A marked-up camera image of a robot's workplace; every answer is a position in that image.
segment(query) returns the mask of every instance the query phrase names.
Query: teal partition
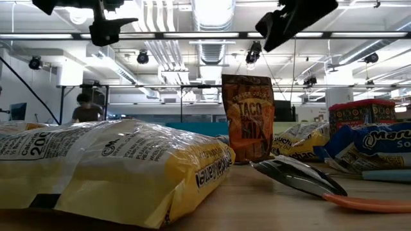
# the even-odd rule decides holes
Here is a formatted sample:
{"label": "teal partition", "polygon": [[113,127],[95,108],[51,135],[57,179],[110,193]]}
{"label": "teal partition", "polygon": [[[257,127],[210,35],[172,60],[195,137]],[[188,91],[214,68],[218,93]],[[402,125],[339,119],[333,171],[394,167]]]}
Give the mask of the teal partition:
{"label": "teal partition", "polygon": [[212,137],[229,134],[227,123],[166,123],[166,126]]}

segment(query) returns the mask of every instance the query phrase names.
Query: red box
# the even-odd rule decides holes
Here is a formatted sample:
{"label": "red box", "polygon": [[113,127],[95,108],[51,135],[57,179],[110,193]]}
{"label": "red box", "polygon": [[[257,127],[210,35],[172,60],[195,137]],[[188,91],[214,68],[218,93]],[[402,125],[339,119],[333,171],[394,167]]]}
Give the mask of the red box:
{"label": "red box", "polygon": [[330,137],[343,125],[354,127],[367,123],[395,123],[395,106],[395,102],[382,99],[365,99],[333,105],[328,109]]}

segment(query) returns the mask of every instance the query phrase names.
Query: blue snack bag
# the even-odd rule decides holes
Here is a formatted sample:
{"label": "blue snack bag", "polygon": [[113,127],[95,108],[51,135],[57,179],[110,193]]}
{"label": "blue snack bag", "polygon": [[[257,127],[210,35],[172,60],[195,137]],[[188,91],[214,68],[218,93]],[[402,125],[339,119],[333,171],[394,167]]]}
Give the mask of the blue snack bag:
{"label": "blue snack bag", "polygon": [[411,167],[411,123],[343,126],[314,152],[351,173]]}

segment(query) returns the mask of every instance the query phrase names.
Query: table surface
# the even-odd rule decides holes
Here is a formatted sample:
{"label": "table surface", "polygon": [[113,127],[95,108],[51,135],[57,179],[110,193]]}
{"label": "table surface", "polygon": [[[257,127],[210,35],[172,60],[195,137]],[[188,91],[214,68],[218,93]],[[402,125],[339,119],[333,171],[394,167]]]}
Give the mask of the table surface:
{"label": "table surface", "polygon": [[[367,182],[334,175],[350,196],[410,200],[411,185]],[[143,230],[70,214],[0,211],[0,230]],[[411,214],[344,209],[299,192],[250,166],[234,166],[224,183],[194,213],[165,230],[411,230]]]}

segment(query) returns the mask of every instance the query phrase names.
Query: bag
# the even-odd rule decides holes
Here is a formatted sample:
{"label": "bag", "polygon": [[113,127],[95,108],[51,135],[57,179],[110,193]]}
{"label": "bag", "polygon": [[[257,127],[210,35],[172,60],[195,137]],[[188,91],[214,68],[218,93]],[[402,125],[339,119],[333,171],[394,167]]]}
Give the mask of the bag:
{"label": "bag", "polygon": [[0,209],[54,209],[159,228],[194,211],[233,150],[136,120],[80,123],[0,139]]}
{"label": "bag", "polygon": [[345,125],[314,152],[346,173],[411,167],[411,123]]}
{"label": "bag", "polygon": [[0,138],[37,128],[45,128],[46,124],[26,123],[24,121],[8,121],[0,123]]}
{"label": "bag", "polygon": [[237,163],[268,158],[274,123],[274,93],[268,77],[222,75],[230,147]]}
{"label": "bag", "polygon": [[271,153],[302,161],[319,161],[314,146],[323,146],[329,140],[328,123],[297,124],[275,136]]}

